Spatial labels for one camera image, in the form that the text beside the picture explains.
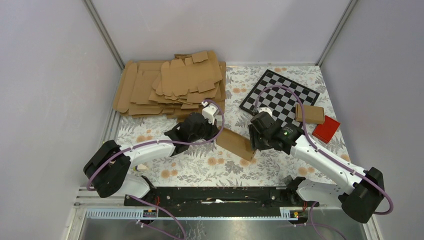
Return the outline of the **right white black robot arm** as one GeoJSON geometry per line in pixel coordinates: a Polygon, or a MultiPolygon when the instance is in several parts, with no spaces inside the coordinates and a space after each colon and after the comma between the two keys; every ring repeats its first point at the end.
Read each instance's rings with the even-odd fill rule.
{"type": "Polygon", "coordinates": [[[340,208],[353,220],[365,224],[384,195],[384,178],[375,167],[366,170],[330,152],[293,124],[273,119],[267,111],[253,116],[248,125],[250,144],[254,150],[276,150],[300,159],[330,178],[321,183],[304,177],[287,177],[287,201],[299,206],[304,201],[340,208]]]}

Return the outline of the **brown cardboard box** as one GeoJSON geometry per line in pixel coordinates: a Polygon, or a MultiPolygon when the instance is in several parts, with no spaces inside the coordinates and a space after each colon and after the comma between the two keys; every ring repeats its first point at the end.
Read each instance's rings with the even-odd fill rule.
{"type": "Polygon", "coordinates": [[[216,144],[248,162],[255,156],[256,151],[252,149],[250,140],[227,128],[217,137],[216,144]]]}

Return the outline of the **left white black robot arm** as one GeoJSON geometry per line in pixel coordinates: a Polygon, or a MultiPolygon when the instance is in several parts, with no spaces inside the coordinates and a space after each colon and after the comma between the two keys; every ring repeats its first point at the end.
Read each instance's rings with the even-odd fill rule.
{"type": "Polygon", "coordinates": [[[86,189],[96,192],[100,198],[117,194],[133,196],[148,206],[155,200],[150,182],[129,171],[151,160],[179,155],[190,146],[210,143],[219,133],[214,113],[193,112],[158,139],[132,146],[108,140],[83,168],[88,179],[86,189]]]}

